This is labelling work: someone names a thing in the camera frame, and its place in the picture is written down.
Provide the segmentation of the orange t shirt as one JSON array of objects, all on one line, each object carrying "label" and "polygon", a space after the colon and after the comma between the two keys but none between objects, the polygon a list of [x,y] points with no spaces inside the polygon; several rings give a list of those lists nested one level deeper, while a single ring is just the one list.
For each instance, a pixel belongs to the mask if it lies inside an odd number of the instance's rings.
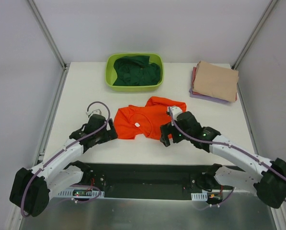
[{"label": "orange t shirt", "polygon": [[169,106],[186,111],[186,103],[163,97],[152,96],[146,105],[119,108],[114,118],[114,127],[119,139],[135,139],[143,134],[146,138],[160,140],[160,127],[171,119],[167,115]]}]

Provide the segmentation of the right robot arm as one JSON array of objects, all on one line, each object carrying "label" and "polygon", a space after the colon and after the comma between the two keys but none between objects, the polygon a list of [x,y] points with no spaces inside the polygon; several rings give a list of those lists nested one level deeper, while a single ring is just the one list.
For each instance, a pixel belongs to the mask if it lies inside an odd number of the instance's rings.
[{"label": "right robot arm", "polygon": [[239,168],[233,170],[221,164],[211,165],[195,181],[201,190],[210,192],[220,185],[239,188],[254,194],[264,204],[276,209],[286,202],[284,160],[271,160],[248,153],[219,131],[201,126],[191,112],[183,112],[177,106],[169,106],[166,113],[170,120],[160,127],[160,141],[164,146],[187,140],[196,148],[222,157]]}]

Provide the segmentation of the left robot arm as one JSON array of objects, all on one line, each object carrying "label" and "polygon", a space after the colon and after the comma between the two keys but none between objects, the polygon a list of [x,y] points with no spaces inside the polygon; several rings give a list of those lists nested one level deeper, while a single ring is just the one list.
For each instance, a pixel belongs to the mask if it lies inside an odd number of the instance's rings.
[{"label": "left robot arm", "polygon": [[36,217],[49,201],[67,187],[92,184],[90,166],[78,160],[97,144],[117,139],[113,120],[99,114],[71,133],[66,143],[50,158],[31,169],[21,168],[15,174],[10,201],[20,208],[21,215]]}]

